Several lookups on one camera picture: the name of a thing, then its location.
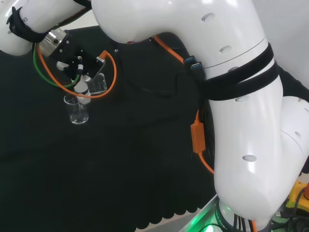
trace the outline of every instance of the glass beaker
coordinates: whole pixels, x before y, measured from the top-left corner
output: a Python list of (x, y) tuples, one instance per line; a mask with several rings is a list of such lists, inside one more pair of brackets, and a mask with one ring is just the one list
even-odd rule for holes
[(71, 123), (79, 125), (88, 121), (87, 106), (80, 103), (77, 97), (67, 94), (64, 97), (64, 103), (66, 104)]

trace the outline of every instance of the black strap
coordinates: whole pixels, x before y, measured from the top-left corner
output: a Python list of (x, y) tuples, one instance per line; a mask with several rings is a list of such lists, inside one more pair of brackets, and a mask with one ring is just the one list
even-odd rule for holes
[(12, 7), (12, 15), (9, 17), (6, 24), (10, 23), (11, 33), (17, 35), (20, 38), (23, 38), (31, 43), (40, 43), (48, 34), (46, 33), (36, 33), (28, 27), (25, 22), (27, 22), (27, 18), (22, 19), (20, 17), (21, 8), (16, 10), (15, 7)]
[(239, 98), (241, 96), (248, 95), (268, 86), (270, 83), (276, 80), (278, 76), (279, 69), (277, 63), (275, 63), (266, 72), (247, 81), (215, 89), (209, 89), (206, 86), (205, 89), (207, 89), (207, 91), (204, 91), (201, 94), (204, 95), (203, 97), (205, 99), (210, 99), (214, 101), (225, 101), (229, 99)]
[(271, 45), (268, 44), (268, 47), (264, 52), (247, 64), (205, 82), (210, 89), (237, 84), (261, 71), (272, 61), (273, 58), (274, 53)]
[(82, 6), (92, 9), (91, 2), (88, 0), (74, 0), (74, 2), (77, 2), (78, 4), (81, 4)]

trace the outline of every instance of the white wall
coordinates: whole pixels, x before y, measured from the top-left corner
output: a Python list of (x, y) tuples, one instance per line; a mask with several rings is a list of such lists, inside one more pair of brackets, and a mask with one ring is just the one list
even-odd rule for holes
[(98, 23), (96, 21), (95, 16), (93, 15), (92, 11), (87, 12), (85, 15), (77, 19), (75, 22), (72, 22), (64, 27), (62, 27), (63, 30), (71, 30), (71, 29), (77, 29), (77, 28), (86, 28), (86, 27), (92, 27), (97, 26)]
[[(309, 88), (309, 0), (253, 1), (277, 62)], [(96, 25), (90, 11), (65, 29)]]

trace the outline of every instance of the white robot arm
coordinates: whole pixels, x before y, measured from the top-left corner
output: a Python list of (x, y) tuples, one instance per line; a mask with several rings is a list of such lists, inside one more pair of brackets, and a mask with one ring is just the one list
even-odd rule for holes
[[(120, 43), (172, 32), (204, 65), (207, 81), (229, 83), (211, 97), (215, 127), (215, 188), (228, 223), (234, 213), (264, 229), (284, 202), (309, 154), (309, 104), (283, 98), (263, 28), (251, 0), (91, 0), (102, 30)], [(25, 24), (43, 33), (83, 6), (73, 0), (20, 0)], [(6, 24), (1, 12), (0, 49), (22, 55), (31, 44)], [(253, 73), (246, 70), (260, 64)], [(264, 85), (254, 86), (259, 80)]]

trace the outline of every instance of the black tablecloth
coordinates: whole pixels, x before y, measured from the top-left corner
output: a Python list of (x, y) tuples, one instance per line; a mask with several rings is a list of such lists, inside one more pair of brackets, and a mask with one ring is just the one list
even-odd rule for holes
[[(98, 27), (71, 32), (94, 56), (114, 47)], [(171, 34), (161, 35), (184, 55)], [(89, 121), (69, 122), (64, 93), (35, 72), (32, 55), (1, 58), (0, 231), (132, 232), (215, 195), (213, 176), (192, 154), (190, 125), (198, 93), (190, 77), (161, 99), (134, 90), (174, 90), (182, 68), (149, 41), (119, 45), (116, 88), (89, 106)], [(106, 73), (111, 82), (112, 73)], [(282, 71), (285, 95), (308, 91)]]

